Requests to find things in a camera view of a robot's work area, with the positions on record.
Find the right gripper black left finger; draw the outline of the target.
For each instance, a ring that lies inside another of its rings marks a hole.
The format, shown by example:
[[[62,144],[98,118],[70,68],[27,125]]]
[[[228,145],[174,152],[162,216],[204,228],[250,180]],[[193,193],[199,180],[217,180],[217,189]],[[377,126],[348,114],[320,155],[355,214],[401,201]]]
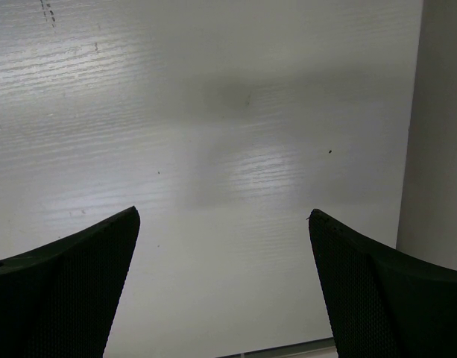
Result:
[[[130,207],[0,260],[0,357],[102,357],[139,227]]]

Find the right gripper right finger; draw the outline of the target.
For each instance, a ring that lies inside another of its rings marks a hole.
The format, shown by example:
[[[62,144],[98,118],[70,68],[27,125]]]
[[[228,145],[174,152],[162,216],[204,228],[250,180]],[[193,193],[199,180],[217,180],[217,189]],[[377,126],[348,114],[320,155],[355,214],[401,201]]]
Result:
[[[457,357],[457,271],[404,254],[319,209],[309,238],[340,357]]]

